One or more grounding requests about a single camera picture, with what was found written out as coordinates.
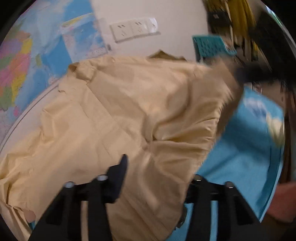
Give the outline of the pink sleeved right forearm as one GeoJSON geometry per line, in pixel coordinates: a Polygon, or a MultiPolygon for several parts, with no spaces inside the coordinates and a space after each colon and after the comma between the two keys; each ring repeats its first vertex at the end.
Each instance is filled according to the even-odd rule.
{"type": "Polygon", "coordinates": [[[295,182],[279,184],[267,213],[285,223],[292,223],[295,219],[296,186],[295,182]]]}

